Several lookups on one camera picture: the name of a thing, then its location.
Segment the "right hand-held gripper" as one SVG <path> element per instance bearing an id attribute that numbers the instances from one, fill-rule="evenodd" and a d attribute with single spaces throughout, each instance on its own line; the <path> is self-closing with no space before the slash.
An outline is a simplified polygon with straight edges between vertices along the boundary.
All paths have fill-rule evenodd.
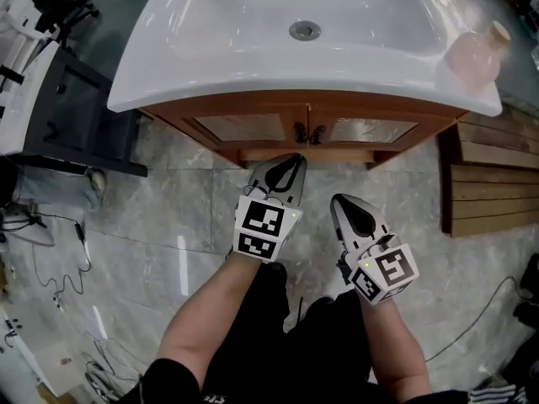
<path id="1" fill-rule="evenodd" d="M 419 277 L 410 246 L 388 233 L 387 222 L 374 205 L 336 194 L 330 212 L 338 240 L 351 251 L 337 263 L 344 282 L 352 284 L 371 306 L 403 292 Z M 373 243 L 361 247 L 366 242 Z"/>

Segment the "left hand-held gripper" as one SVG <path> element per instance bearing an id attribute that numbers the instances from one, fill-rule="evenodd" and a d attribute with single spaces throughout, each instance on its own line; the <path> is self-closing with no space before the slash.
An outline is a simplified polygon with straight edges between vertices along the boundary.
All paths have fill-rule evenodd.
<path id="1" fill-rule="evenodd" d="M 232 251 L 263 263 L 273 263 L 302 218 L 299 204 L 307 159 L 299 153 L 261 162 L 248 181 L 235 209 Z"/>

